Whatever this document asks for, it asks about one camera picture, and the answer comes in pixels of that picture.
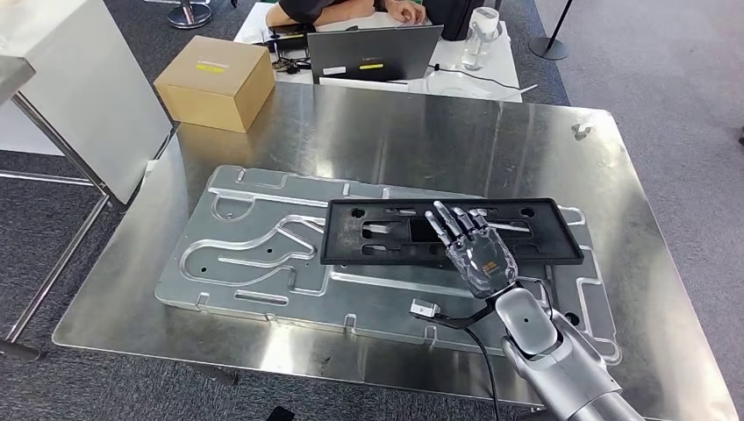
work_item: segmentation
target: small connector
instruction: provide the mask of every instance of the small connector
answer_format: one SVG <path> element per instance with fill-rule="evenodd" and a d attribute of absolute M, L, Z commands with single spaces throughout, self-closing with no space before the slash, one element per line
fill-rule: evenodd
<path fill-rule="evenodd" d="M 425 318 L 433 318 L 437 313 L 440 312 L 440 307 L 435 303 L 428 303 L 426 301 L 414 298 L 411 302 L 411 309 L 409 310 L 409 312 L 417 314 L 419 316 L 423 316 Z"/>

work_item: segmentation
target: person's arm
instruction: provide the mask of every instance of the person's arm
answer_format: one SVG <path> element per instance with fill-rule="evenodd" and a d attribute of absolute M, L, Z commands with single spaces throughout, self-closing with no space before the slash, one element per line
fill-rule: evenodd
<path fill-rule="evenodd" d="M 426 19 L 426 8 L 411 0 L 384 0 L 385 9 L 398 22 L 421 24 Z"/>
<path fill-rule="evenodd" d="M 280 4 L 274 4 L 266 14 L 266 26 L 293 25 L 297 23 L 313 24 L 315 26 L 328 25 L 344 20 L 363 18 L 375 13 L 374 0 L 347 0 L 344 3 L 325 7 L 317 19 L 310 22 L 297 22 L 282 9 Z"/>

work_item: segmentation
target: cardboard box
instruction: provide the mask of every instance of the cardboard box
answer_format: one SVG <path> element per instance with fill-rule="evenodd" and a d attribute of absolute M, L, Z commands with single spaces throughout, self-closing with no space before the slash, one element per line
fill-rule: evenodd
<path fill-rule="evenodd" d="M 274 71 L 266 47 L 196 36 L 154 85 L 174 120 L 246 132 Z"/>

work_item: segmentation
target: stanchion base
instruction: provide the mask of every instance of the stanchion base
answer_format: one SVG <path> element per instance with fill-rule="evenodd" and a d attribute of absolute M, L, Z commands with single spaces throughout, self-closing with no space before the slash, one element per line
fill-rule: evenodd
<path fill-rule="evenodd" d="M 548 37 L 530 39 L 530 51 L 547 60 L 563 60 L 569 56 L 569 50 L 558 39 L 553 41 L 549 50 L 547 49 L 548 44 L 550 44 L 550 38 Z"/>
<path fill-rule="evenodd" d="M 191 5 L 192 16 L 187 17 L 181 6 L 176 7 L 168 14 L 168 22 L 178 29 L 195 29 L 207 25 L 211 21 L 211 9 L 204 4 Z"/>

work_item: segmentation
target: black tray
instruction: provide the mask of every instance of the black tray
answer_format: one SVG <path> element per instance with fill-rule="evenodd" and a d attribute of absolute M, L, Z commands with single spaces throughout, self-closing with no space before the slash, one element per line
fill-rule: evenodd
<path fill-rule="evenodd" d="M 550 198 L 442 199 L 448 208 L 483 209 L 517 263 L 578 265 L 583 252 Z M 449 265 L 444 245 L 424 217 L 433 199 L 332 200 L 325 216 L 324 265 Z"/>

